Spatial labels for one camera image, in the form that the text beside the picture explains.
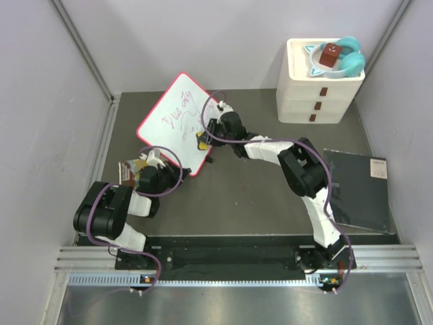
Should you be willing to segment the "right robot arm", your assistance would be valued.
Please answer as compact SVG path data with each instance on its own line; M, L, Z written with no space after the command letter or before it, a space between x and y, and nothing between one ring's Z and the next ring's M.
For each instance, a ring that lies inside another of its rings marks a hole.
M330 268L339 262L339 249L344 240L329 203L331 175L307 138L276 140L249 133L240 116L231 111L210 119L204 126L200 142L210 146L230 145L240 158L263 160L280 166L290 189L301 197L306 207L314 241L320 245L315 252L318 264Z

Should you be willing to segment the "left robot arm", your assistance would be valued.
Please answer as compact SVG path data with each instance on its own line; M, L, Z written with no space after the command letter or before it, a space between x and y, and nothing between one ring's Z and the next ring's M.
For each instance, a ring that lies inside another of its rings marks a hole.
M131 250L131 262L147 268L153 252L146 248L146 235L134 230L127 216L154 217L161 194L173 189L179 178L189 176L191 169L180 169L169 161L153 167L140 159L122 162L119 167L120 184L107 188L106 182L94 182L74 215L73 227L98 241Z

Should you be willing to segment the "yellow whiteboard eraser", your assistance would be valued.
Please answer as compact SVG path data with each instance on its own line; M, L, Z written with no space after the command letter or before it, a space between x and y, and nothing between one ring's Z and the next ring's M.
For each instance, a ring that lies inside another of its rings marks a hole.
M202 132L196 133L196 139L198 143L198 150L205 151L209 148L207 142L206 142L206 135L204 135Z

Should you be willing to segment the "pink framed whiteboard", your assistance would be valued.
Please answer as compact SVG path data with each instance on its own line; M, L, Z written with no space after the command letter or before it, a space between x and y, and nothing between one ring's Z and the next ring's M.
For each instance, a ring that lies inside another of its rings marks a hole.
M219 117L217 102L209 99L209 93L182 72L170 84L150 113L136 130L137 137L149 146L163 146L172 152L162 154L176 165L191 169L196 176L202 168L210 149L199 150L196 134L207 123Z

